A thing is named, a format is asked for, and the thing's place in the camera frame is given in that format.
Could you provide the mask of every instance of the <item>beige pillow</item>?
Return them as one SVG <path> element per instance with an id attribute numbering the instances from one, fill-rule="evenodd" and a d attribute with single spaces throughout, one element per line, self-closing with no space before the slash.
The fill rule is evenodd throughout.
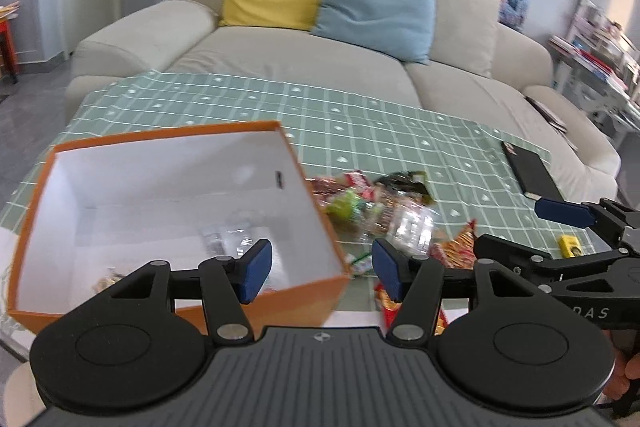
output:
<path id="1" fill-rule="evenodd" d="M 491 77 L 498 0 L 436 0 L 431 60 Z"/>

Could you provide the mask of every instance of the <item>box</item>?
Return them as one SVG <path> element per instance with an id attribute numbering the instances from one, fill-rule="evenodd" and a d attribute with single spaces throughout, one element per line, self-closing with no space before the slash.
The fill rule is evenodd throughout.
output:
<path id="1" fill-rule="evenodd" d="M 244 307 L 255 334 L 265 325 L 321 326 L 348 268 L 276 121 L 53 147 L 15 251 L 8 313 L 38 333 L 91 298 L 111 267 L 129 272 L 162 259 L 173 270 L 196 268 L 222 253 L 206 237 L 216 227 L 229 232 L 233 216 L 253 219 L 254 232 L 273 244 L 271 289 Z M 199 301 L 177 301 L 176 312 L 206 331 Z"/>

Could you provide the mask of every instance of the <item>blue pillow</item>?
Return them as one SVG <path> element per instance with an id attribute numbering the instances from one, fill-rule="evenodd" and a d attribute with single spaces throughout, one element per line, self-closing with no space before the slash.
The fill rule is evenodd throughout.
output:
<path id="1" fill-rule="evenodd" d="M 434 24 L 435 0 L 321 0 L 311 34 L 426 64 Z"/>

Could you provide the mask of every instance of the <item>floor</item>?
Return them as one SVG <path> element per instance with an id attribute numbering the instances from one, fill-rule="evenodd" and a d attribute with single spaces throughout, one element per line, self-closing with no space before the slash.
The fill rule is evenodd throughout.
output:
<path id="1" fill-rule="evenodd" d="M 66 62 L 46 74 L 24 74 L 18 84 L 0 80 L 0 208 L 11 197 L 18 183 L 38 155 L 64 129 L 63 98 L 71 80 Z M 4 385 L 21 363 L 0 346 L 0 403 Z M 0 426 L 4 426 L 0 406 Z"/>

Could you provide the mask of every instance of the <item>sofa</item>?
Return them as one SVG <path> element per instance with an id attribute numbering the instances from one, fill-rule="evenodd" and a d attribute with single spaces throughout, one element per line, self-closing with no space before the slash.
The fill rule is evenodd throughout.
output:
<path id="1" fill-rule="evenodd" d="M 552 60 L 498 23 L 498 0 L 436 0 L 431 60 L 387 55 L 281 28 L 219 26 L 223 0 L 166 0 L 89 36 L 73 55 L 70 119 L 84 97 L 149 70 L 231 74 L 356 92 L 450 114 L 520 136 L 551 153 L 565 198 L 615 198 L 620 158 L 588 118 L 550 87 Z M 574 152 L 526 96 L 558 115 Z"/>

